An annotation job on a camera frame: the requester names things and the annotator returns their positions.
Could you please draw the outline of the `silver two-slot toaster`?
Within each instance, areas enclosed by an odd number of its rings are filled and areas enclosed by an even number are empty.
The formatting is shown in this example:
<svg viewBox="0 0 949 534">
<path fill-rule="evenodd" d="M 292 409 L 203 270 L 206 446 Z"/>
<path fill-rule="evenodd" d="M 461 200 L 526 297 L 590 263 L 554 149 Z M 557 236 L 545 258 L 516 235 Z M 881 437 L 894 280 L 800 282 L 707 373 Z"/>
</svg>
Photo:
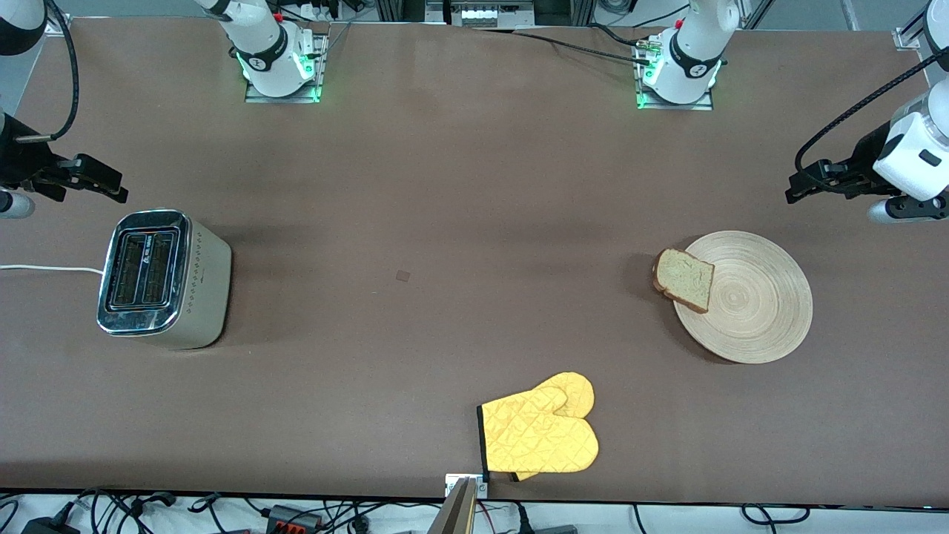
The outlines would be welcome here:
<svg viewBox="0 0 949 534">
<path fill-rule="evenodd" d="M 97 324 L 111 337 L 201 349 L 224 330 L 233 250 L 176 209 L 123 217 L 109 241 Z"/>
</svg>

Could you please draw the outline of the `round wooden plate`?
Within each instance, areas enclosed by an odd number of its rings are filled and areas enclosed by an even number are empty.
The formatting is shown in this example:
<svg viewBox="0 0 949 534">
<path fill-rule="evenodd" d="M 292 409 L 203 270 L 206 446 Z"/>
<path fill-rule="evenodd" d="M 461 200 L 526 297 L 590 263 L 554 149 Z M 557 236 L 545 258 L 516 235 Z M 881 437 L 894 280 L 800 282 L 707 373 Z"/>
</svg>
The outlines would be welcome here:
<svg viewBox="0 0 949 534">
<path fill-rule="evenodd" d="M 809 334 L 813 295 L 798 263 L 758 234 L 705 234 L 685 251 L 714 266 L 710 303 L 675 314 L 702 348 L 732 363 L 765 364 L 792 354 Z"/>
</svg>

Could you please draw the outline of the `white power strip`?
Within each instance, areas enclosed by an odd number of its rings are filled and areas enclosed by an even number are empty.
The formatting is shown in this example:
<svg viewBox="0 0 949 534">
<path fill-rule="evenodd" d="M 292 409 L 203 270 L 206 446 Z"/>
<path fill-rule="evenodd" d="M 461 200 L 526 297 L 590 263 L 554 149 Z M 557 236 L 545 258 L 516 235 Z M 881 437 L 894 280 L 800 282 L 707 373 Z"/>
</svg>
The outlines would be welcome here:
<svg viewBox="0 0 949 534">
<path fill-rule="evenodd" d="M 515 30 L 535 26 L 533 0 L 449 0 L 454 26 Z"/>
</svg>

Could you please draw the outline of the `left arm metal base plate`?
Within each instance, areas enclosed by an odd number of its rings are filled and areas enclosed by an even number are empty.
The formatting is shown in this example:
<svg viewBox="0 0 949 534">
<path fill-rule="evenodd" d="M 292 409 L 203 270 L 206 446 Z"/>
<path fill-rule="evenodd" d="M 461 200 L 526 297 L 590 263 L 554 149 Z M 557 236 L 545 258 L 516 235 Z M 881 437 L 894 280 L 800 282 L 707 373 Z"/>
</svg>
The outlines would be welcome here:
<svg viewBox="0 0 949 534">
<path fill-rule="evenodd" d="M 641 111 L 712 111 L 714 109 L 714 99 L 712 98 L 712 89 L 715 84 L 715 77 L 711 78 L 712 85 L 695 102 L 671 102 L 661 98 L 655 89 L 648 85 L 655 74 L 660 70 L 661 46 L 658 35 L 650 35 L 647 39 L 640 39 L 636 44 L 631 45 L 631 51 L 635 59 L 647 61 L 645 65 L 636 65 L 635 67 L 635 90 L 638 109 Z"/>
</svg>

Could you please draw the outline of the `red and black connector block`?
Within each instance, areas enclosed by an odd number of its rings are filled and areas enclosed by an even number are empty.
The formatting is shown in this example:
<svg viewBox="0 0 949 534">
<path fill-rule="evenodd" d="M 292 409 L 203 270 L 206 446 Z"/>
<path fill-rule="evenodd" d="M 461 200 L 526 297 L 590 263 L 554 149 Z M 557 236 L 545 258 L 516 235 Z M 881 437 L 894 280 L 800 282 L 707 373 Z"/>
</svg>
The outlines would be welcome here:
<svg viewBox="0 0 949 534">
<path fill-rule="evenodd" d="M 317 513 L 286 506 L 265 508 L 265 517 L 265 534 L 317 534 L 323 525 Z"/>
</svg>

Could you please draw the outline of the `bread slice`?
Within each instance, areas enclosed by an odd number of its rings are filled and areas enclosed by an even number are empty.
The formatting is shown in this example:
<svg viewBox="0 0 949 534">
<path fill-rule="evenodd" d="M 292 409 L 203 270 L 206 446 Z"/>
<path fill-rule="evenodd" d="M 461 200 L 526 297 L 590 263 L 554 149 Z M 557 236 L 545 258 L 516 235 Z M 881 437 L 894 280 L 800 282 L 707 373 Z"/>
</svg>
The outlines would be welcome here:
<svg viewBox="0 0 949 534">
<path fill-rule="evenodd" d="M 715 265 L 675 248 L 661 251 L 652 268 L 655 290 L 686 308 L 709 311 Z"/>
</svg>

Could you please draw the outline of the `slanted metal mount bar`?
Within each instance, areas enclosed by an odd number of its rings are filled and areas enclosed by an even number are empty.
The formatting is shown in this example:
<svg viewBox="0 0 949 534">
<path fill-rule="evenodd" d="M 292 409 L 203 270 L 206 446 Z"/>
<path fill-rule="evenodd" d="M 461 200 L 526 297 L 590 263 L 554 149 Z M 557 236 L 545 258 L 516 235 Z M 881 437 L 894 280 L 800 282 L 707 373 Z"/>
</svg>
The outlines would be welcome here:
<svg viewBox="0 0 949 534">
<path fill-rule="evenodd" d="M 426 534 L 472 534 L 478 489 L 478 477 L 457 478 Z"/>
</svg>

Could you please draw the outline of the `small metal clamp bracket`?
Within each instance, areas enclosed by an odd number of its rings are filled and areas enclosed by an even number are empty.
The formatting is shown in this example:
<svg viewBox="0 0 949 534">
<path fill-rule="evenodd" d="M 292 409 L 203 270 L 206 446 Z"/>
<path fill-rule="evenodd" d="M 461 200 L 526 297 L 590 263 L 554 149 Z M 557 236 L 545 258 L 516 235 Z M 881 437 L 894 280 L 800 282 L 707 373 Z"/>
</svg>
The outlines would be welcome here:
<svg viewBox="0 0 949 534">
<path fill-rule="evenodd" d="M 448 497 L 451 491 L 454 489 L 457 484 L 463 482 L 465 479 L 472 479 L 477 484 L 477 499 L 485 500 L 488 499 L 489 493 L 489 484 L 488 480 L 485 478 L 484 474 L 460 474 L 460 473 L 449 473 L 445 475 L 445 497 Z"/>
</svg>

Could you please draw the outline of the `yellow quilted oven mitt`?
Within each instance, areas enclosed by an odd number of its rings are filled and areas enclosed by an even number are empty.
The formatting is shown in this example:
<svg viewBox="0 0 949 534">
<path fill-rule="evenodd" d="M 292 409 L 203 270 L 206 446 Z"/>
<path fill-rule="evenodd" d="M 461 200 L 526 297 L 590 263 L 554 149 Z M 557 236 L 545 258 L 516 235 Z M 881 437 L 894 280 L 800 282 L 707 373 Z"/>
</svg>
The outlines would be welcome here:
<svg viewBox="0 0 949 534">
<path fill-rule="evenodd" d="M 543 469 L 519 469 L 512 479 L 523 482 L 540 473 L 573 473 L 588 469 L 599 453 L 595 432 L 586 421 L 595 403 L 595 392 L 589 379 L 580 373 L 562 372 L 535 387 L 550 396 L 556 389 L 565 402 L 549 409 L 543 418 L 532 423 L 522 440 L 526 446 L 528 465 L 542 462 Z"/>
<path fill-rule="evenodd" d="M 588 469 L 600 452 L 598 437 L 583 417 L 559 415 L 566 404 L 555 386 L 482 403 L 477 422 L 485 473 L 523 479 Z"/>
</svg>

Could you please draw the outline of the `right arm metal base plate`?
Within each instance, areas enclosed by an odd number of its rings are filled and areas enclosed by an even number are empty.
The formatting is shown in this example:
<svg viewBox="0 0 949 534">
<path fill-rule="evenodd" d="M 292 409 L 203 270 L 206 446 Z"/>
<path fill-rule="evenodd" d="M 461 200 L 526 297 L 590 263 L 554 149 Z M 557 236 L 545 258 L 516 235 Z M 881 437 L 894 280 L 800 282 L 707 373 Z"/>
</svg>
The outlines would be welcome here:
<svg viewBox="0 0 949 534">
<path fill-rule="evenodd" d="M 266 72 L 252 70 L 239 58 L 246 80 L 244 102 L 252 104 L 316 104 L 321 101 L 328 37 L 298 28 L 288 38 L 287 51 Z"/>
</svg>

